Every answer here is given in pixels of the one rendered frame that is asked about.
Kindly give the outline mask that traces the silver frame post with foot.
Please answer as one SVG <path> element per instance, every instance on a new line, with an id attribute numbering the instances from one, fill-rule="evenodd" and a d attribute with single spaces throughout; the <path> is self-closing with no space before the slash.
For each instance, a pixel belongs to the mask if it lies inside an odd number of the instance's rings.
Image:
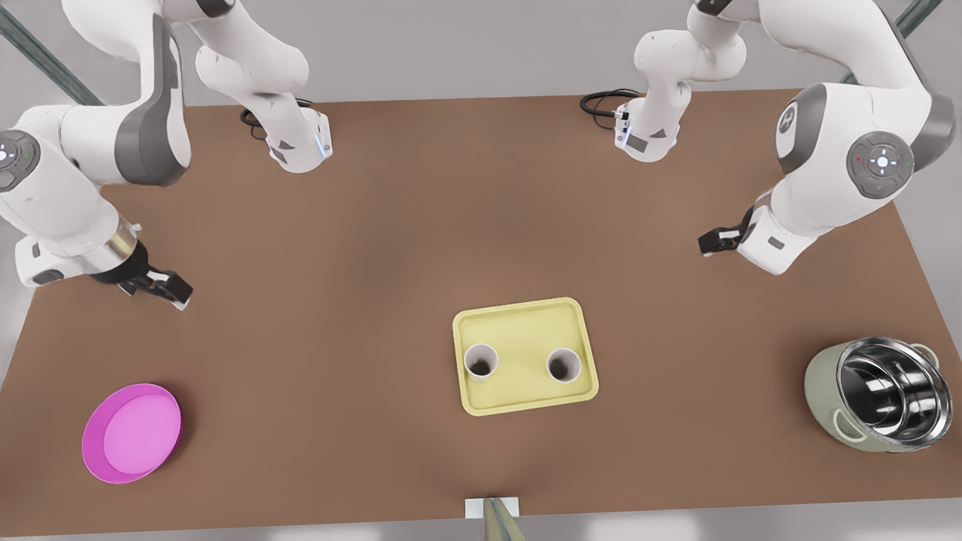
<path id="1" fill-rule="evenodd" d="M 516 519 L 518 497 L 478 497 L 464 501 L 464 517 L 483 521 L 483 541 L 527 541 Z"/>

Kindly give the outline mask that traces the white IKEA cup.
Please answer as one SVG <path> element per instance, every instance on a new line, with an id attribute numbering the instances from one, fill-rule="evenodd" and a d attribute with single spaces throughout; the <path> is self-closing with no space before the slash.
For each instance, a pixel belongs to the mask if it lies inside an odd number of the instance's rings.
<path id="1" fill-rule="evenodd" d="M 547 357 L 546 369 L 553 381 L 567 384 L 581 376 L 582 360 L 574 350 L 560 347 L 560 349 L 554 349 Z"/>
<path id="2" fill-rule="evenodd" d="M 468 347 L 463 357 L 467 375 L 477 383 L 487 381 L 498 369 L 500 360 L 496 349 L 487 343 L 475 343 Z"/>

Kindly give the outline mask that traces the green pot with steel inside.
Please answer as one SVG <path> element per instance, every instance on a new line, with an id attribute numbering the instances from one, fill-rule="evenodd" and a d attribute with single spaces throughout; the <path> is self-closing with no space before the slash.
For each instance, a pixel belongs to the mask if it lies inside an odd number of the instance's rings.
<path id="1" fill-rule="evenodd" d="M 865 337 L 822 350 L 804 377 L 808 407 L 831 437 L 870 453 L 917 452 L 951 427 L 951 391 L 923 343 Z"/>

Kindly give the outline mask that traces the pale yellow tray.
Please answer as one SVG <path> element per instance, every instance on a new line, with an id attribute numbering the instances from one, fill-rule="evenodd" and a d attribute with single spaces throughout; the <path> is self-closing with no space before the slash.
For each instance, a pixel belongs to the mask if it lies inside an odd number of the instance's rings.
<path id="1" fill-rule="evenodd" d="M 475 417 L 582 403 L 597 396 L 599 381 L 582 308 L 573 298 L 542 299 L 458 313 L 452 322 L 461 407 Z M 498 352 L 498 369 L 481 383 L 467 375 L 463 357 L 475 343 Z M 582 360 L 581 376 L 553 381 L 546 359 L 567 347 Z"/>

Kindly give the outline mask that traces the pink round bowl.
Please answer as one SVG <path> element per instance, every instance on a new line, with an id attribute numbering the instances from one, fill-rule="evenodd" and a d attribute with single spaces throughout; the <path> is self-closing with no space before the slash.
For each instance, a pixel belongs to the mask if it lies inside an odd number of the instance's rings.
<path id="1" fill-rule="evenodd" d="M 171 391 L 151 383 L 114 391 L 83 429 L 83 465 L 100 482 L 137 482 L 164 465 L 183 433 L 181 407 Z"/>

